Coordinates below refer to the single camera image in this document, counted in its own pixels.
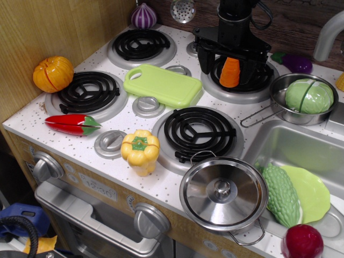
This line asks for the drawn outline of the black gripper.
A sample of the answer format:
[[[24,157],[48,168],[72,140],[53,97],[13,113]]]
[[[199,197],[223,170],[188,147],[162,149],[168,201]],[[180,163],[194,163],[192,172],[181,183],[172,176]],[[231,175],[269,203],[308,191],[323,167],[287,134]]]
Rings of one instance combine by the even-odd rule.
[[[218,26],[197,27],[192,32],[202,72],[210,73],[216,55],[239,59],[240,86],[253,85],[263,77],[271,46],[251,32],[251,10],[240,16],[219,10],[218,17]]]

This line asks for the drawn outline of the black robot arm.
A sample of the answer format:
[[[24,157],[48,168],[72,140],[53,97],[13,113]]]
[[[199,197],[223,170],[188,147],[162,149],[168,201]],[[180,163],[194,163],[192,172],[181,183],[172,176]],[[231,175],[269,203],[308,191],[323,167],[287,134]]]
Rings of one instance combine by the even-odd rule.
[[[220,1],[217,7],[219,25],[193,30],[201,70],[209,74],[215,56],[234,58],[240,62],[240,84],[252,78],[256,68],[264,67],[271,46],[250,30],[255,25],[252,10],[259,6],[271,18],[271,11],[260,1]]]

